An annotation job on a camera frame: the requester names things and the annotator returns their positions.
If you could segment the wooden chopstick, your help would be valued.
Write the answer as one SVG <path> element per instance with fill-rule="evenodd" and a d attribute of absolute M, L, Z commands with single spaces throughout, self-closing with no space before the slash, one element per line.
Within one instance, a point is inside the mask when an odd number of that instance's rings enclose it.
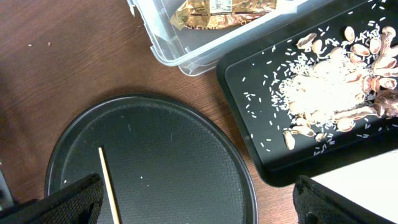
<path fill-rule="evenodd" d="M 106 164 L 106 161 L 105 161 L 103 148 L 99 147 L 98 148 L 98 152 L 99 152 L 99 158 L 100 158 L 101 168 L 102 168 L 104 182 L 105 182 L 105 186 L 106 186 L 106 192 L 107 192 L 107 195 L 108 195 L 109 206 L 110 206 L 110 209 L 111 209 L 111 215 L 112 215 L 113 223 L 114 224 L 120 224 L 119 215 L 118 215 L 118 208 L 116 206 L 116 202 L 115 202 L 115 199 L 114 199 L 113 187 L 111 185 L 111 181 L 110 181 L 110 178 L 109 178 L 109 174 L 108 174 L 108 169 L 107 169 L 107 164 Z"/>

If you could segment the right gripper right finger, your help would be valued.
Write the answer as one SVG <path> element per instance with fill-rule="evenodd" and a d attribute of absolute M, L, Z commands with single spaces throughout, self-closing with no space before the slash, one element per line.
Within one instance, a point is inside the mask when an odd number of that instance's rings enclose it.
<path fill-rule="evenodd" d="M 295 182 L 293 201 L 300 224 L 391 222 L 304 175 Z"/>

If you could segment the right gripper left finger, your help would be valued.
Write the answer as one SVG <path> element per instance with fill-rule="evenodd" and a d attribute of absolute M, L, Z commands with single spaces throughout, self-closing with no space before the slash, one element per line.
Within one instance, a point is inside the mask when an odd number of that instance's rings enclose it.
<path fill-rule="evenodd" d="M 1 224 L 96 224 L 104 197 L 104 182 L 90 174 L 42 200 L 31 200 L 1 212 Z"/>

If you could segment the food scraps and rice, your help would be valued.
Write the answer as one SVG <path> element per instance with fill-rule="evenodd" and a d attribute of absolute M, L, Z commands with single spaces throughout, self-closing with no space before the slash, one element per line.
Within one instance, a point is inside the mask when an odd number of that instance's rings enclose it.
<path fill-rule="evenodd" d="M 397 2 L 346 10 L 242 60 L 225 77 L 246 137 L 266 159 L 317 156 L 397 130 L 380 94 L 397 89 Z"/>

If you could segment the gold snack wrapper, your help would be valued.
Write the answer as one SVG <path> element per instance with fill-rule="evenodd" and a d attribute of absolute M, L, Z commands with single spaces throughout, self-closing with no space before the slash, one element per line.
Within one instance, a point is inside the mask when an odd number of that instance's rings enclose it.
<path fill-rule="evenodd" d="M 277 9 L 277 0 L 187 0 L 170 18 L 178 30 L 243 26 Z"/>

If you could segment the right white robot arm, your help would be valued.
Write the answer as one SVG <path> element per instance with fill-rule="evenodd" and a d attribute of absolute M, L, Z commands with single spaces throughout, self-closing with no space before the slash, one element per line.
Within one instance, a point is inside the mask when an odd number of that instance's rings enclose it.
<path fill-rule="evenodd" d="M 6 176 L 11 192 L 23 202 L 42 198 L 44 177 L 49 162 L 49 152 L 1 150 L 1 170 Z M 251 176 L 256 191 L 259 223 L 297 223 L 294 209 L 293 187 L 272 187 L 254 174 Z M 358 205 L 390 220 L 397 221 L 397 151 L 366 159 L 315 177 L 315 180 Z M 150 207 L 142 202 L 132 206 L 142 207 L 158 218 L 151 223 L 166 223 L 166 216 L 178 218 L 180 223 L 227 223 L 225 210 L 219 209 L 212 218 L 206 217 L 205 206 L 188 203 L 178 209 L 176 199 L 159 201 Z"/>

